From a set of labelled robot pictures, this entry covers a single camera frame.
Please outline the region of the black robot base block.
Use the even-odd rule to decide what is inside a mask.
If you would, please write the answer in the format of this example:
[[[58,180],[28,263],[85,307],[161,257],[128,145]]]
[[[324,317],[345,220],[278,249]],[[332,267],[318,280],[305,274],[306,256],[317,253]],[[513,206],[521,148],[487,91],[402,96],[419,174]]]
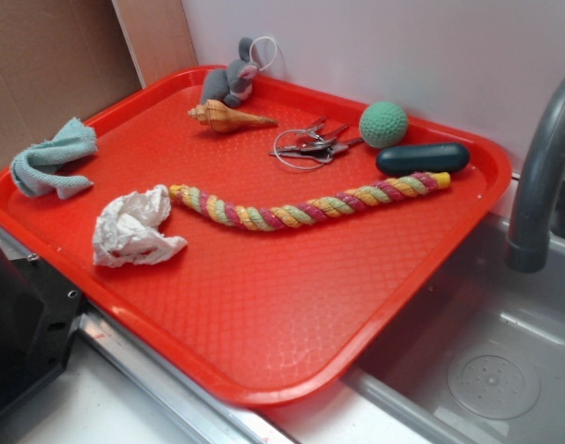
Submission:
[[[66,370],[83,303],[44,259],[0,247],[0,419]]]

